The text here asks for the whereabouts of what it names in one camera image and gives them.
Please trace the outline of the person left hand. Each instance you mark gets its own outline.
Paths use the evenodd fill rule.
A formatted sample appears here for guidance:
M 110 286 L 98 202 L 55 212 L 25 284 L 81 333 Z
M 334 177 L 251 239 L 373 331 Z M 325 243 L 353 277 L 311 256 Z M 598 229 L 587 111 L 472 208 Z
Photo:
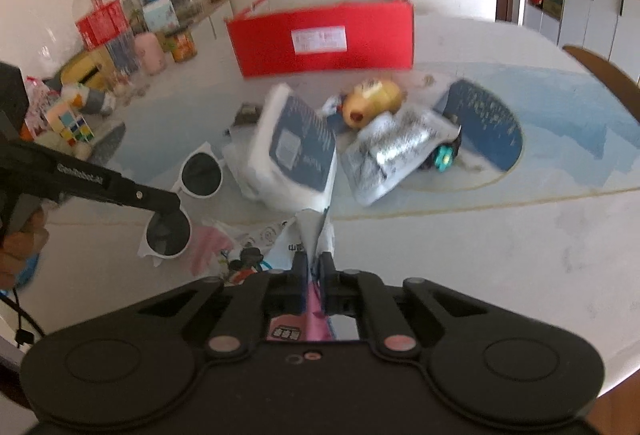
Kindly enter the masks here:
M 21 230 L 4 237 L 0 251 L 0 288 L 2 290 L 14 287 L 27 261 L 39 254 L 48 240 L 46 213 L 41 208 L 32 213 Z

